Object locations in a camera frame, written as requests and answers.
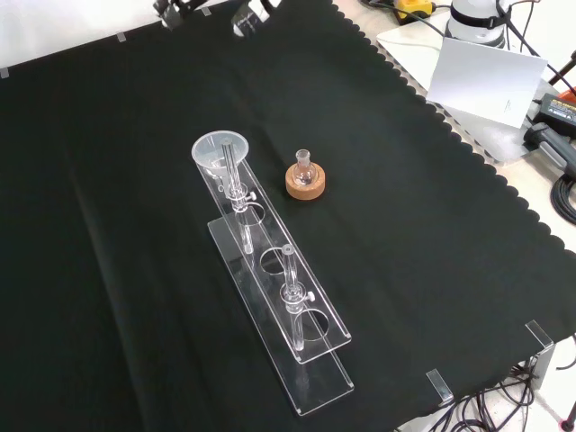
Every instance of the clear plastic clip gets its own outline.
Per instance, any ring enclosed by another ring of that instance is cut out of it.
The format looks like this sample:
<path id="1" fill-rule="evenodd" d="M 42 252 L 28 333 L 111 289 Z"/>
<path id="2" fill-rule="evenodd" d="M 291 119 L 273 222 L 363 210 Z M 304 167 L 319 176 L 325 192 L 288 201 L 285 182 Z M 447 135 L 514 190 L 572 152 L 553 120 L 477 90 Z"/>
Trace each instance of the clear plastic clip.
<path id="1" fill-rule="evenodd" d="M 442 375 L 440 375 L 437 369 L 431 370 L 426 374 L 426 376 L 428 377 L 428 379 L 438 392 L 440 399 L 442 399 L 440 407 L 444 407 L 445 405 L 454 400 L 454 395 L 452 394 L 452 391 L 448 388 L 446 382 L 442 378 Z"/>
<path id="2" fill-rule="evenodd" d="M 554 345 L 554 342 L 548 335 L 546 335 L 546 332 L 542 330 L 542 328 L 535 320 L 532 319 L 530 322 L 528 322 L 526 324 L 526 328 L 530 330 L 530 333 L 532 333 L 536 340 L 542 344 L 543 351 Z"/>

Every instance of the white paper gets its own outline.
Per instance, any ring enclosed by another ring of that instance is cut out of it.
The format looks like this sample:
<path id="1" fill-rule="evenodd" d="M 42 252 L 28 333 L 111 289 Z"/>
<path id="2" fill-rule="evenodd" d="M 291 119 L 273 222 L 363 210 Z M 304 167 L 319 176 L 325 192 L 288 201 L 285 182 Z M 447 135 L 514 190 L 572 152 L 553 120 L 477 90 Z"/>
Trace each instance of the white paper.
<path id="1" fill-rule="evenodd" d="M 444 39 L 427 99 L 519 128 L 546 60 Z"/>

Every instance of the black electronic device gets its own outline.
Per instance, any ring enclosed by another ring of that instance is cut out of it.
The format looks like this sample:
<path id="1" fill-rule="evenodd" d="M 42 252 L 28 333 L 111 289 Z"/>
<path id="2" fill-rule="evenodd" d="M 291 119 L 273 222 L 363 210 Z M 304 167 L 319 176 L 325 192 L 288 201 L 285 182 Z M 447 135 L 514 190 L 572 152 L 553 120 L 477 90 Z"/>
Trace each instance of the black electronic device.
<path id="1" fill-rule="evenodd" d="M 576 139 L 576 104 L 545 94 L 534 123 L 546 123 L 560 135 Z"/>

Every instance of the circular hole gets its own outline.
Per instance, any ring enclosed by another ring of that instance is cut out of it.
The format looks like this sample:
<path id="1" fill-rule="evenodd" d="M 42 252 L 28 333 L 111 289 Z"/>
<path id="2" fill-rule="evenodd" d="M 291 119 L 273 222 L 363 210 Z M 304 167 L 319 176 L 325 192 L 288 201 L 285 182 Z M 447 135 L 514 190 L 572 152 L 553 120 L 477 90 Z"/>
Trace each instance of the circular hole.
<path id="1" fill-rule="evenodd" d="M 239 224 L 253 226 L 259 224 L 266 216 L 266 210 L 257 202 L 249 202 L 247 208 L 241 213 L 236 213 Z"/>
<path id="2" fill-rule="evenodd" d="M 318 309 L 307 309 L 300 313 L 302 319 L 302 332 L 304 340 L 313 342 L 320 340 L 328 334 L 328 318 Z"/>
<path id="3" fill-rule="evenodd" d="M 281 275 L 284 273 L 282 266 L 282 250 L 279 247 L 269 248 L 260 257 L 260 266 L 262 270 L 270 275 Z"/>

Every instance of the small glass vial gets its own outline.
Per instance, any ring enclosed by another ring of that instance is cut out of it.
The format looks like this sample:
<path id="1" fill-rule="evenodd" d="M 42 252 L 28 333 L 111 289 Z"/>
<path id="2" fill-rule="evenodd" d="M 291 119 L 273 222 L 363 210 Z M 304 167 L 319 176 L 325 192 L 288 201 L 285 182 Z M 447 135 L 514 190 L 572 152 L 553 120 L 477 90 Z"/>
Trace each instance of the small glass vial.
<path id="1" fill-rule="evenodd" d="M 294 182 L 300 186 L 308 186 L 316 181 L 316 167 L 310 162 L 310 152 L 308 150 L 298 150 L 296 152 L 298 163 L 294 169 Z"/>

